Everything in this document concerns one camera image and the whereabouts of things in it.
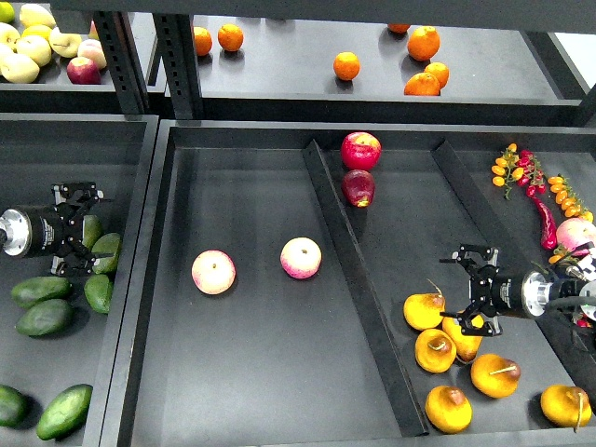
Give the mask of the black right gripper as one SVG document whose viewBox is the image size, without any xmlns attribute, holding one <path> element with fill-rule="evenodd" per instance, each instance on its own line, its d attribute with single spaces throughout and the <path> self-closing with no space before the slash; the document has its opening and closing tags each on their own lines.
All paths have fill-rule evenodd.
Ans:
<svg viewBox="0 0 596 447">
<path fill-rule="evenodd" d="M 469 275 L 470 304 L 463 311 L 442 311 L 465 336 L 496 337 L 503 333 L 499 316 L 538 318 L 554 292 L 554 283 L 539 272 L 505 275 L 499 272 L 499 249 L 478 244 L 462 243 L 442 264 L 459 264 Z M 491 318 L 480 326 L 473 323 L 482 314 Z"/>
</svg>

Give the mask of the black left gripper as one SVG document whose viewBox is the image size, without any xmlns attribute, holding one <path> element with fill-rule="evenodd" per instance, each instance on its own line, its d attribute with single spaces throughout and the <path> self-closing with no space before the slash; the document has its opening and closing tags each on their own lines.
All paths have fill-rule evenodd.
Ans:
<svg viewBox="0 0 596 447">
<path fill-rule="evenodd" d="M 49 272 L 67 278 L 90 275 L 96 258 L 82 243 L 84 216 L 112 202 L 95 182 L 54 183 L 55 205 L 18 206 L 1 214 L 1 250 L 11 257 L 53 255 Z"/>
</svg>

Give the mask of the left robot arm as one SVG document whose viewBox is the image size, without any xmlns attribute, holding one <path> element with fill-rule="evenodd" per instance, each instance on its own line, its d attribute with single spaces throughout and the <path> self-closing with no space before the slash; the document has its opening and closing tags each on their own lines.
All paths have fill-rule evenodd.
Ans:
<svg viewBox="0 0 596 447">
<path fill-rule="evenodd" d="M 19 205 L 1 214 L 1 251 L 12 258 L 52 258 L 49 272 L 58 277 L 89 275 L 111 252 L 92 252 L 83 243 L 85 217 L 104 201 L 94 182 L 55 183 L 54 202 L 47 206 Z"/>
</svg>

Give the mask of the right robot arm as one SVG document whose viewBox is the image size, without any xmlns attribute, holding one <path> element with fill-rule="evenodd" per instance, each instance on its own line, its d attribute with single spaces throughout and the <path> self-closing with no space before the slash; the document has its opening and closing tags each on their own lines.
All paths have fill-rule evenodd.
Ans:
<svg viewBox="0 0 596 447">
<path fill-rule="evenodd" d="M 468 276 L 468 304 L 453 318 L 465 335 L 496 337 L 501 318 L 537 322 L 562 366 L 578 381 L 595 373 L 595 349 L 588 336 L 573 325 L 572 315 L 595 308 L 595 249 L 582 247 L 578 261 L 565 258 L 552 267 L 520 254 L 503 254 L 497 247 L 461 244 L 442 264 L 457 264 Z"/>
</svg>

